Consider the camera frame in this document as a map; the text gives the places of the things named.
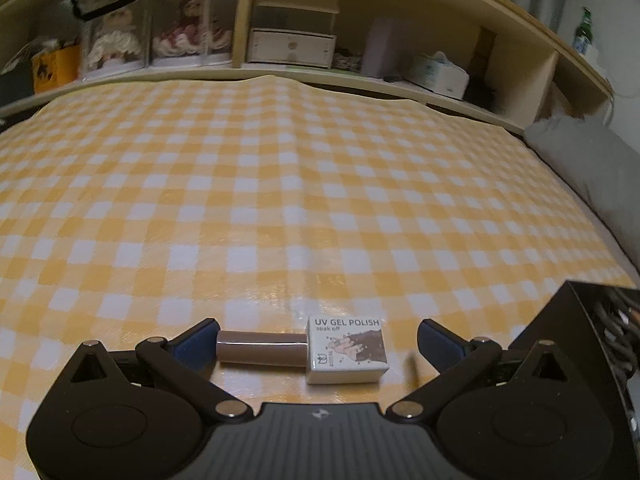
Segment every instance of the metal pin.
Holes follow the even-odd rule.
[[[234,417],[242,415],[248,406],[242,400],[227,399],[216,404],[216,411],[223,416]]]
[[[414,400],[399,400],[391,407],[391,411],[402,418],[414,418],[420,415],[424,408]]]

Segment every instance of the gray fabric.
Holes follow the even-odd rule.
[[[527,128],[524,137],[640,268],[640,153],[592,118],[540,121]]]

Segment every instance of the wall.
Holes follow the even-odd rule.
[[[593,13],[594,45],[599,65],[617,94],[611,129],[640,152],[640,0],[567,0],[558,34],[569,44],[582,17],[582,7]]]

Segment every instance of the white drawer box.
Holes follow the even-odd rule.
[[[331,68],[335,36],[254,28],[249,41],[249,61]]]

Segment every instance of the bottle label on green bottle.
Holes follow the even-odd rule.
[[[591,41],[586,36],[577,36],[574,40],[574,49],[580,54],[586,54]]]

